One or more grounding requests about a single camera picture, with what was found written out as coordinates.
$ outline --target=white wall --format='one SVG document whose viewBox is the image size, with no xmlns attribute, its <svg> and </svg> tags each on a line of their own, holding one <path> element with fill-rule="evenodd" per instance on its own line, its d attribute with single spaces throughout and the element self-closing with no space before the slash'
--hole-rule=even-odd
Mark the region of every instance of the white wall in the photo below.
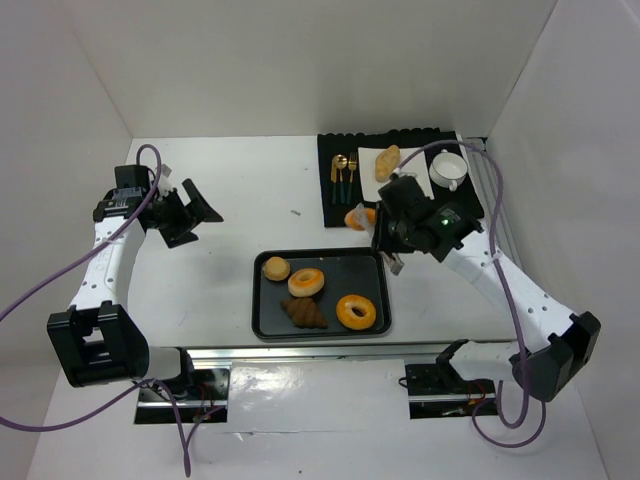
<svg viewBox="0 0 640 480">
<path fill-rule="evenodd" d="M 637 478 L 640 0 L 559 0 L 490 136 L 525 269 L 602 321 L 577 383 L 612 480 Z"/>
<path fill-rule="evenodd" d="M 485 135 L 555 0 L 63 0 L 136 137 Z"/>
<path fill-rule="evenodd" d="M 0 5 L 0 304 L 92 245 L 91 211 L 131 143 L 55 2 Z M 0 325 L 0 415 L 38 424 L 59 367 L 46 335 L 82 272 L 55 282 Z M 37 442 L 0 428 L 3 478 L 24 478 Z"/>
</svg>

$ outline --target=donut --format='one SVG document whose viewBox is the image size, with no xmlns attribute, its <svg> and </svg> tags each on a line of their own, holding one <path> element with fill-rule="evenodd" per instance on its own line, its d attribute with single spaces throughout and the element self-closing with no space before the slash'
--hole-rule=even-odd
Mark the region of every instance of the donut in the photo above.
<svg viewBox="0 0 640 480">
<path fill-rule="evenodd" d="M 294 297 L 310 297 L 324 287 L 324 273 L 317 268 L 303 268 L 289 278 L 289 293 Z"/>
<path fill-rule="evenodd" d="M 369 223 L 371 223 L 371 225 L 375 225 L 376 211 L 373 208 L 365 208 L 364 210 L 367 213 L 367 219 L 369 220 Z M 353 228 L 354 230 L 364 230 L 364 228 L 362 228 L 360 224 L 356 222 L 356 219 L 353 218 L 355 211 L 355 208 L 353 210 L 349 210 L 349 213 L 347 213 L 344 217 L 344 223 L 347 227 Z"/>
<path fill-rule="evenodd" d="M 347 295 L 338 301 L 336 315 L 345 327 L 351 330 L 364 330 L 376 321 L 376 307 L 368 298 Z"/>
<path fill-rule="evenodd" d="M 279 282 L 289 276 L 291 266 L 284 258 L 271 257 L 265 262 L 263 270 L 265 277 L 274 282 Z"/>
</svg>

